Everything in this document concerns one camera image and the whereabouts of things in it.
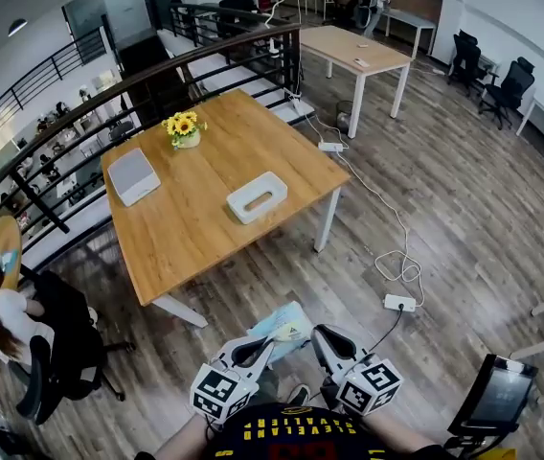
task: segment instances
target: black railing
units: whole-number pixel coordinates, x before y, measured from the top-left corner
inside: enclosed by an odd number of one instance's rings
[[[219,8],[201,6],[181,6],[180,10],[224,13]],[[238,12],[238,17],[252,22],[265,20],[263,16],[245,12]],[[159,124],[175,112],[251,81],[266,79],[272,84],[268,86],[267,82],[263,82],[264,88],[253,94],[255,98],[282,89],[295,92],[299,83],[299,25],[276,19],[270,24],[274,26],[271,29],[263,28],[224,40],[217,39],[208,46],[198,47],[152,66],[94,96],[35,136],[0,169],[0,185],[5,185],[7,179],[12,181],[11,191],[0,203],[0,215],[8,210],[19,221],[24,236],[23,252],[31,250],[56,228],[69,233],[67,221],[104,196],[101,156],[133,135]],[[276,52],[268,49],[270,40],[275,43]],[[189,72],[190,63],[216,55],[227,57],[228,63],[197,77]],[[199,87],[205,79],[240,66],[248,67],[254,73],[217,90]],[[146,89],[147,97],[130,107],[125,106],[108,119],[100,117],[99,112],[106,110],[107,104],[130,103],[129,94],[135,89]],[[282,99],[273,100],[267,107],[287,101],[285,94],[279,94],[279,97]],[[85,134],[78,136],[73,126],[85,119],[89,127],[85,129]],[[64,139],[65,144],[61,148],[53,148],[56,151],[53,158],[41,165],[39,153],[48,153],[51,147]],[[79,150],[84,158],[79,158]]]
[[[102,34],[96,29],[38,63],[0,97],[0,130],[45,89],[105,53]]]

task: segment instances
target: sneaker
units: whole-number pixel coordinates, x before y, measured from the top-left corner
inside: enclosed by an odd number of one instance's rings
[[[300,383],[289,394],[287,403],[289,405],[306,405],[310,400],[310,389],[307,385]]]

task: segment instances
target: wooden tabletop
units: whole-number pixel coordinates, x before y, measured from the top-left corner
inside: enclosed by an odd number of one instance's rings
[[[372,41],[363,35],[345,31],[334,26],[314,27],[304,29],[300,33],[302,46],[307,51],[313,51],[324,58],[341,63],[357,74],[374,74],[385,70],[393,70],[411,62],[408,55],[387,46]],[[363,67],[355,63],[361,58],[370,66]]]
[[[0,255],[5,252],[16,251],[16,262],[11,271],[4,274],[1,288],[17,289],[21,270],[21,230],[13,217],[0,218]]]
[[[158,125],[102,157],[117,237],[142,305],[225,260],[349,179],[304,136],[240,90],[194,110],[199,121],[208,123],[198,147],[174,150]],[[161,186],[125,207],[107,170],[136,148]],[[287,185],[287,199],[243,225],[226,197],[268,171]]]

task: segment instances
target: recessed light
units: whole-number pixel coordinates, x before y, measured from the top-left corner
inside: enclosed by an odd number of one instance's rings
[[[15,35],[25,26],[27,26],[27,20],[16,19],[14,22],[11,23],[11,26],[8,29],[8,37],[10,37],[11,35]]]

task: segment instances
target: power outlet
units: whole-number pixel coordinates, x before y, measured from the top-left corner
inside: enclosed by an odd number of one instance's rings
[[[341,152],[344,149],[342,143],[319,142],[319,150]]]
[[[385,295],[385,309],[390,311],[399,311],[399,305],[403,305],[402,311],[415,311],[417,303],[414,298],[409,296],[397,296],[387,293]]]

